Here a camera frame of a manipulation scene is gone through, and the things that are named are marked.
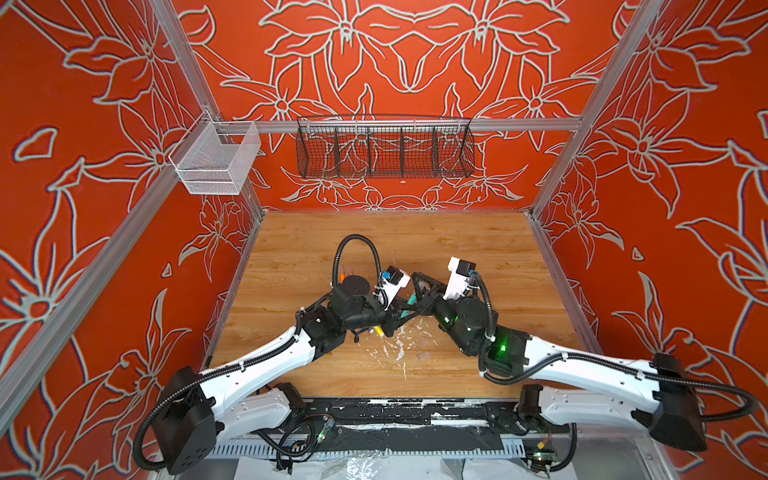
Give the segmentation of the green highlighter pen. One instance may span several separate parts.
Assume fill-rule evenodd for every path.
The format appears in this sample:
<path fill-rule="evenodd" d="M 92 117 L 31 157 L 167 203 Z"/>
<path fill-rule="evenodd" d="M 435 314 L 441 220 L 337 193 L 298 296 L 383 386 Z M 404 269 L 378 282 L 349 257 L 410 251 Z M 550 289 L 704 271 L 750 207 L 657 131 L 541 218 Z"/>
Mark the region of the green highlighter pen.
<path fill-rule="evenodd" d="M 417 297 L 415 294 L 412 294 L 410 298 L 407 301 L 408 308 L 403 311 L 402 316 L 408 316 L 413 312 L 413 306 L 417 303 Z"/>

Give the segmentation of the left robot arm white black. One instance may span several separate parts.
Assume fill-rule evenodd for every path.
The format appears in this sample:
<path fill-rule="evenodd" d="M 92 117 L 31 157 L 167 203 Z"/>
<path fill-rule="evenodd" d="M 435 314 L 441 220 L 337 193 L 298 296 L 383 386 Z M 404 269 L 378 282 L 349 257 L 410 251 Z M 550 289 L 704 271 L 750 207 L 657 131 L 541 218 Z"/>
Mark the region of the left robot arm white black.
<path fill-rule="evenodd" d="M 295 314 L 295 324 L 270 343 L 218 368 L 174 373 L 141 421 L 132 459 L 145 471 L 182 473 L 200 463 L 220 441 L 282 426 L 303 400 L 294 387 L 260 388 L 343 345 L 347 335 L 379 328 L 391 336 L 417 312 L 418 296 L 399 292 L 410 276 L 390 269 L 375 286 L 351 275 Z"/>

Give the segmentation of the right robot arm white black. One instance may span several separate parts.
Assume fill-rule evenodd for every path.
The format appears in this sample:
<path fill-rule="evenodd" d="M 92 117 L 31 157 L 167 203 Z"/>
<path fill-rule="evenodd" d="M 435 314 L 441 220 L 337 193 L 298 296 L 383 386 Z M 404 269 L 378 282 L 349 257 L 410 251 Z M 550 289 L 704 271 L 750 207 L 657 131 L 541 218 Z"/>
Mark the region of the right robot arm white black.
<path fill-rule="evenodd" d="M 498 323 L 488 289 L 475 271 L 442 283 L 412 277 L 415 308 L 468 357 L 478 373 L 500 386 L 520 384 L 516 415 L 526 427 L 609 425 L 644 430 L 684 451 L 707 448 L 708 423 L 754 414 L 758 401 L 739 387 L 693 380 L 672 355 L 630 360 L 563 347 Z"/>

